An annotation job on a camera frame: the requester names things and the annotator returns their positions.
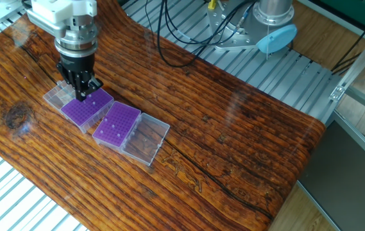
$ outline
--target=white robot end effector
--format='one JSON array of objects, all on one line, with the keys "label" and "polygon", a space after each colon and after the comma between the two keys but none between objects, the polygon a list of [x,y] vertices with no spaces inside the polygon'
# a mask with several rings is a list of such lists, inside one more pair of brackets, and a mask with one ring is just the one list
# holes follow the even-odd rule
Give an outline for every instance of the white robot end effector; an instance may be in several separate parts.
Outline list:
[{"label": "white robot end effector", "polygon": [[56,67],[71,84],[76,99],[102,87],[94,77],[94,53],[97,50],[98,29],[95,0],[31,0],[27,10],[30,21],[55,37],[55,48],[61,60]]}]

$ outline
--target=clear plastic box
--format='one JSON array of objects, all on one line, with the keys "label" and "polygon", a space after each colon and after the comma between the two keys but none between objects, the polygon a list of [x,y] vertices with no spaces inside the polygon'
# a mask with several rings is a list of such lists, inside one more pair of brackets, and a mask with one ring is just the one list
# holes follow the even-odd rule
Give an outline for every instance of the clear plastic box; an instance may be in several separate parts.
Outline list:
[{"label": "clear plastic box", "polygon": [[114,98],[103,89],[89,94],[80,102],[74,97],[74,89],[65,81],[59,81],[57,86],[44,95],[44,99],[56,108],[66,119],[72,121],[82,133],[96,124],[114,104]]},{"label": "clear plastic box", "polygon": [[168,130],[168,124],[115,101],[92,136],[98,144],[150,166]]}]

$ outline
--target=metal bracket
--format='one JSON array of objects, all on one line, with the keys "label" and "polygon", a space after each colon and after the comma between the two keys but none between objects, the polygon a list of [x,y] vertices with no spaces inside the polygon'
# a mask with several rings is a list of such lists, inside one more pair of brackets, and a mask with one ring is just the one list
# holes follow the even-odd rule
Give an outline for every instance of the metal bracket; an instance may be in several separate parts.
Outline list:
[{"label": "metal bracket", "polygon": [[[225,8],[228,8],[230,5],[227,5],[227,3],[223,3],[223,6]],[[219,23],[221,23],[222,20],[226,17],[226,11],[225,12],[222,11],[219,5],[216,5],[215,9],[208,8],[207,10],[208,10],[207,14],[211,30],[216,31],[217,27],[219,26]],[[233,33],[233,29],[234,28],[227,26],[225,28],[225,32],[220,34],[222,36],[221,40],[226,40]],[[252,37],[247,32],[245,32],[243,28],[241,28],[228,42],[218,44],[215,46],[215,48],[217,49],[230,50],[230,51],[251,49],[255,47],[256,44],[252,41]]]},{"label": "metal bracket", "polygon": [[337,84],[334,91],[329,96],[332,101],[340,100],[346,89],[355,81],[359,74],[365,68],[365,49],[349,68],[349,71],[343,76],[342,80]]},{"label": "metal bracket", "polygon": [[329,99],[333,100],[333,101],[339,101],[341,100],[344,92],[346,91],[346,89],[340,85],[336,86],[334,91],[332,91],[332,93],[330,94]]}]

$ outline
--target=wooden table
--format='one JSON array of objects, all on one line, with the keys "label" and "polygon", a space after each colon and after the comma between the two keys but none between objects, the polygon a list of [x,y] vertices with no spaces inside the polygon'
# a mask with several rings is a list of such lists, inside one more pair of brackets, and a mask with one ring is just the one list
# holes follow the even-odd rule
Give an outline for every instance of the wooden table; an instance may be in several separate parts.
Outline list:
[{"label": "wooden table", "polygon": [[104,89],[171,125],[153,164],[98,146],[96,126],[82,134],[42,99],[59,54],[26,16],[0,34],[0,156],[91,230],[267,230],[325,126],[203,60],[169,67],[116,1],[98,6]]}]

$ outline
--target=clear plastic lid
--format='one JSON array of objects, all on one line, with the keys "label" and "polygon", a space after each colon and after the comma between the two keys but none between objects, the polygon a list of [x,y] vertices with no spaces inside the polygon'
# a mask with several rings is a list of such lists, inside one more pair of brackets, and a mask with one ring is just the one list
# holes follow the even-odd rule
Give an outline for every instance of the clear plastic lid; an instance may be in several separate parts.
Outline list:
[{"label": "clear plastic lid", "polygon": [[61,112],[61,108],[75,98],[75,91],[65,81],[58,81],[56,87],[43,96],[47,103]]},{"label": "clear plastic lid", "polygon": [[149,166],[168,129],[168,124],[116,101],[92,136],[98,144]]},{"label": "clear plastic lid", "polygon": [[122,151],[150,166],[169,130],[169,125],[142,113]]}]

